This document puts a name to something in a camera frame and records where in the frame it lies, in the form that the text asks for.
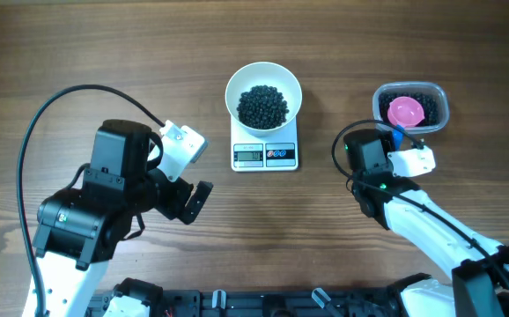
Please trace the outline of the pink scoop with blue handle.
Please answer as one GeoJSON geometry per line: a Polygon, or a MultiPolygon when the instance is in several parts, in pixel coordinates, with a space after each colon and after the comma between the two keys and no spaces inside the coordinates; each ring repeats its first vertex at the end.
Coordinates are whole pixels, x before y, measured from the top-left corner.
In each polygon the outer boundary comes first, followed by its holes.
{"type": "Polygon", "coordinates": [[[394,126],[412,128],[425,118],[424,109],[411,97],[397,97],[389,103],[387,118],[394,126]]]}

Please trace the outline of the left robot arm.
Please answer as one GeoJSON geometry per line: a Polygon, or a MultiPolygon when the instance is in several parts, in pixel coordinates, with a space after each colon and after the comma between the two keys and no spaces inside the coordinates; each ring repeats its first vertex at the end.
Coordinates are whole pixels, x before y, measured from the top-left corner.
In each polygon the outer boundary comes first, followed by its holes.
{"type": "Polygon", "coordinates": [[[37,212],[33,246],[39,275],[30,284],[25,316],[82,316],[106,273],[117,244],[143,213],[195,221],[213,186],[181,178],[207,146],[188,126],[167,122],[159,131],[138,122],[106,120],[97,130],[91,161],[37,212]]]}

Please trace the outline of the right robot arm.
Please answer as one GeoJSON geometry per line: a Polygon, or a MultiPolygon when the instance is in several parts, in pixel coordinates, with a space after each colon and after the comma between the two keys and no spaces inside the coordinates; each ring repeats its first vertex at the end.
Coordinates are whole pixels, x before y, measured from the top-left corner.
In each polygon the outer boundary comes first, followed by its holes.
{"type": "Polygon", "coordinates": [[[412,179],[434,167],[432,150],[413,139],[400,151],[393,133],[340,134],[345,172],[362,212],[421,250],[451,280],[418,274],[395,284],[405,316],[509,316],[509,245],[487,238],[441,209],[412,179]]]}

